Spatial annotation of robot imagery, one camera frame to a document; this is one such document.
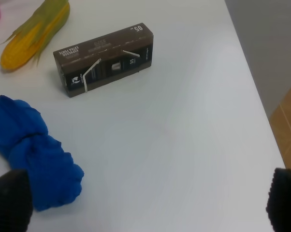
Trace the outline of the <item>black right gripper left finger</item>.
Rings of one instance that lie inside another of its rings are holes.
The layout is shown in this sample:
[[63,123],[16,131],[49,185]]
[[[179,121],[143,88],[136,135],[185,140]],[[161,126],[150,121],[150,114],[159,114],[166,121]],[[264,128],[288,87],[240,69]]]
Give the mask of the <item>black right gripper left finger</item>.
[[11,170],[0,177],[0,232],[25,232],[33,213],[28,173]]

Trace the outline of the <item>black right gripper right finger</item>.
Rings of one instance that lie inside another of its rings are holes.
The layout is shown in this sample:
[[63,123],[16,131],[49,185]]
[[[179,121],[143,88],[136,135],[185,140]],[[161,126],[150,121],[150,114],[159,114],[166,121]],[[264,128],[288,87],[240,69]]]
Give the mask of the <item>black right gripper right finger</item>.
[[275,169],[266,212],[274,231],[291,232],[291,169]]

